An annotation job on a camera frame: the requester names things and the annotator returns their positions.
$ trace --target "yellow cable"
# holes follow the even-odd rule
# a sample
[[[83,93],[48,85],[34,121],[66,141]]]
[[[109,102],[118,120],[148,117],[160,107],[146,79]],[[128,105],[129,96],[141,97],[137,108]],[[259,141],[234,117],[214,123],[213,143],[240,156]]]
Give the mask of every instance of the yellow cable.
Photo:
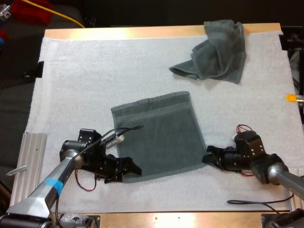
[[[75,19],[73,19],[73,18],[70,18],[70,17],[68,17],[68,16],[66,16],[66,15],[64,15],[64,14],[61,14],[61,13],[58,13],[58,12],[53,11],[53,10],[51,10],[51,9],[48,9],[48,8],[43,7],[43,6],[37,5],[37,4],[35,4],[35,3],[33,3],[33,2],[31,2],[31,1],[29,1],[29,0],[22,0],[22,1],[28,3],[28,4],[32,5],[32,6],[36,6],[36,7],[40,8],[40,9],[43,9],[43,10],[46,10],[46,11],[48,11],[48,12],[54,13],[54,14],[56,14],[56,15],[58,15],[58,16],[61,16],[61,17],[63,17],[63,18],[66,18],[66,19],[68,19],[68,20],[71,20],[72,22],[75,22],[75,23],[76,23],[77,25],[79,25],[80,27],[85,28],[79,21],[77,21],[77,20],[75,20]]]

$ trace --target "metal handle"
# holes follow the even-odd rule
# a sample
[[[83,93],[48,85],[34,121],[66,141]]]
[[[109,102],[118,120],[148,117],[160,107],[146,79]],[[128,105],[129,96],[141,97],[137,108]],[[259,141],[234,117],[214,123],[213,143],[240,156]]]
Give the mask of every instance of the metal handle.
[[[14,175],[17,174],[18,172],[24,171],[24,170],[26,170],[26,169],[27,169],[27,165],[22,165],[22,166],[19,167],[19,168],[15,168],[14,170],[9,171],[9,172],[6,174],[6,176],[8,176],[8,177],[14,176]]]

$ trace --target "table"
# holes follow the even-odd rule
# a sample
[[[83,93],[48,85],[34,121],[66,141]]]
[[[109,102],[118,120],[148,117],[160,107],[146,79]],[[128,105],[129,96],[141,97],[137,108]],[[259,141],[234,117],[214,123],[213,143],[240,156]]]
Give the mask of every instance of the table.
[[[279,23],[244,24],[244,32],[281,30]],[[205,35],[203,26],[48,29],[45,37],[73,40],[114,40]],[[261,212],[109,213],[101,216],[102,228],[260,228]]]

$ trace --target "crumpled gray towel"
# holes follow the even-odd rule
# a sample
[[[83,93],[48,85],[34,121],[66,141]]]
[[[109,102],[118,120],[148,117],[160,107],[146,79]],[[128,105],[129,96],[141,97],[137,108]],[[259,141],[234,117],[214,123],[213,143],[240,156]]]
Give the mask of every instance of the crumpled gray towel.
[[[212,78],[238,84],[246,59],[244,29],[232,20],[204,22],[208,40],[197,45],[189,61],[169,68],[193,79]]]

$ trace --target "white terry cloth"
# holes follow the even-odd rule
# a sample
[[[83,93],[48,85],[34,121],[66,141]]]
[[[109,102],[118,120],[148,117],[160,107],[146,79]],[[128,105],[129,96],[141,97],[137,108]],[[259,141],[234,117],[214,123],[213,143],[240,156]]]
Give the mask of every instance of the white terry cloth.
[[[267,153],[277,153],[289,167],[304,166],[304,134],[287,53],[279,32],[246,35],[246,64],[240,84],[193,80],[168,67],[189,59],[191,49],[207,37],[111,41],[44,38],[27,132],[47,133],[41,180],[58,164],[62,143],[76,140],[81,128],[104,134],[113,128],[111,108],[172,92],[189,91],[206,145],[235,145],[238,124],[251,126]],[[117,155],[115,148],[108,151]],[[94,175],[80,171],[87,188]],[[140,212],[197,210],[265,210],[262,205],[229,205],[227,200],[271,201],[286,198],[283,187],[261,185],[211,166],[150,181],[97,182],[93,192],[80,189],[74,176],[65,185],[59,212]],[[274,205],[288,209],[288,203]]]

